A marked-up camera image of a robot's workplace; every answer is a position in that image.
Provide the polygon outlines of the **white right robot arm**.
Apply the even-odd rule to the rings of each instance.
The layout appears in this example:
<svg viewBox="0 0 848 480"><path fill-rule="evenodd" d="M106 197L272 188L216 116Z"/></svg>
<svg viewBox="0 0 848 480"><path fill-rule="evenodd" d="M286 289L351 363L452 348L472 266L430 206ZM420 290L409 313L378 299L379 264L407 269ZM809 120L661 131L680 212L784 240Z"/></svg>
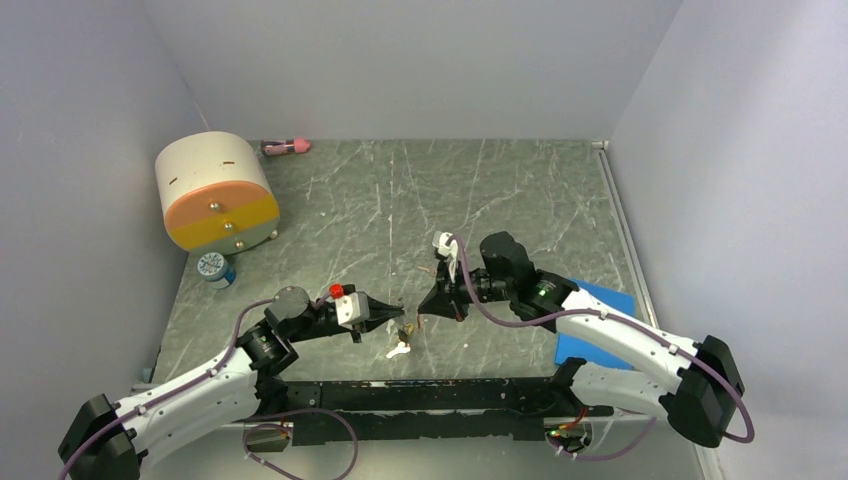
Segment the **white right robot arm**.
<svg viewBox="0 0 848 480"><path fill-rule="evenodd" d="M574 337L629 364L605 367L569 358L551 378L550 402L561 414L610 406L668 422L683 438L705 448L722 441L751 443L754 422L730 346L669 333L602 301L574 281L535 267L526 248L506 231L480 244L483 267L467 266L464 241L438 231L435 283L419 304L421 315L458 322L476 308L510 329L544 328Z"/></svg>

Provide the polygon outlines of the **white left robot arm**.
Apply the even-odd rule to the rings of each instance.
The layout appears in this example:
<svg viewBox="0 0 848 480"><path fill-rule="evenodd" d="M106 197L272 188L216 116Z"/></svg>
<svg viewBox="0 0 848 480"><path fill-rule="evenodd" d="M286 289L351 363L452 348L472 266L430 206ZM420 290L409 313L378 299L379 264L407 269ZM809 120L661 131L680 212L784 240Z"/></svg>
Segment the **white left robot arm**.
<svg viewBox="0 0 848 480"><path fill-rule="evenodd" d="M61 479L139 479L157 463L219 427L257 416L277 418L286 406L279 374L294 363L296 342L362 334L403 316L400 305L376 300L352 285L336 285L313 300L288 286L261 307L263 318L236 327L212 359L142 393L85 402L60 442Z"/></svg>

